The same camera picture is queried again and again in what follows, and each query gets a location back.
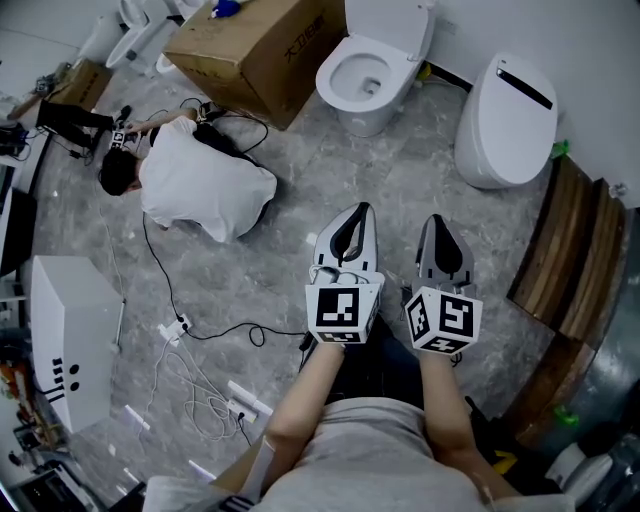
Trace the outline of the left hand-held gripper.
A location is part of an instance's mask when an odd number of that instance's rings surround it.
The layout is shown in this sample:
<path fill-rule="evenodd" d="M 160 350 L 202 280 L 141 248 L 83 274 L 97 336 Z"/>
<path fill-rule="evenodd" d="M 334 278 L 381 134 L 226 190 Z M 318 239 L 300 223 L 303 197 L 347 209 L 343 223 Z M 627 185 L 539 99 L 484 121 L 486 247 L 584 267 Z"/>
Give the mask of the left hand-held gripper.
<path fill-rule="evenodd" d="M 325 262 L 348 262 L 351 269 L 320 265 Z M 308 331 L 319 343 L 365 344 L 385 284 L 384 275 L 376 272 L 373 207 L 361 202 L 340 212 L 318 235 L 313 263 L 317 265 L 309 269 L 311 283 L 305 286 Z"/>

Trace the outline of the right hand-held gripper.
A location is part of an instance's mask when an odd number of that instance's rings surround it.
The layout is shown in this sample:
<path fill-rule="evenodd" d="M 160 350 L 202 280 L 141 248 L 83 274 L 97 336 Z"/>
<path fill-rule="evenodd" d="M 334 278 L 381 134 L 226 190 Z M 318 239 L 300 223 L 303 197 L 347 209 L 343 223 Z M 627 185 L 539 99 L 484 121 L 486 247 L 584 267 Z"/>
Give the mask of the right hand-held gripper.
<path fill-rule="evenodd" d="M 459 231 L 439 214 L 423 226 L 416 265 L 413 295 L 404 307 L 413 348 L 457 355 L 477 343 L 483 302 L 476 298 L 475 260 Z"/>

